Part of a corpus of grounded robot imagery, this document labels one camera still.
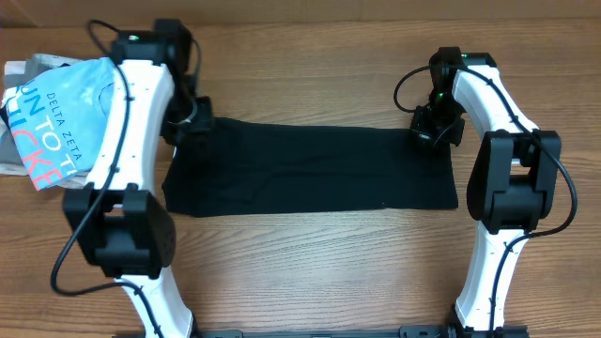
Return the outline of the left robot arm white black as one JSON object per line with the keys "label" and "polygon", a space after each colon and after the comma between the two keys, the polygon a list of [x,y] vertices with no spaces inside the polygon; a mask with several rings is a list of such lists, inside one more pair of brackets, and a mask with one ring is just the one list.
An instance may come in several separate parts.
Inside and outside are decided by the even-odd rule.
{"label": "left robot arm white black", "polygon": [[[178,21],[118,31],[106,53],[115,88],[100,152],[84,186],[68,189],[63,200],[72,235],[51,271],[53,291],[75,297],[123,289],[145,337],[200,334],[171,268],[175,224],[154,189],[159,140],[182,148],[203,139],[213,124],[209,98],[196,95],[199,72],[188,70],[191,54],[199,51]],[[108,283],[79,291],[59,286],[58,272],[73,246]]]}

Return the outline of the black t-shirt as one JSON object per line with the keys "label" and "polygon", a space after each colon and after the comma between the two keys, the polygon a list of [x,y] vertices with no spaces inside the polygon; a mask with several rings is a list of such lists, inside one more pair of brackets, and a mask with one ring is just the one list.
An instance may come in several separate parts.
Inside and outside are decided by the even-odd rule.
{"label": "black t-shirt", "polygon": [[177,149],[162,190],[169,211],[198,218],[458,206],[449,150],[409,130],[223,117]]}

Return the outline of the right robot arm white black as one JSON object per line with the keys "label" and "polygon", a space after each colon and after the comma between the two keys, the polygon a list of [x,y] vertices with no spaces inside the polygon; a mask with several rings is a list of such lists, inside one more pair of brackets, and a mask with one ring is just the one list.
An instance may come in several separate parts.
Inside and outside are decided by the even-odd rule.
{"label": "right robot arm white black", "polygon": [[460,144],[469,116],[481,145],[467,186],[476,221],[468,276],[448,324],[413,326],[405,336],[526,337],[504,324],[504,303],[519,255],[540,220],[551,211],[561,139],[522,114],[487,53],[441,47],[429,59],[433,89],[413,109],[410,129],[429,150]]}

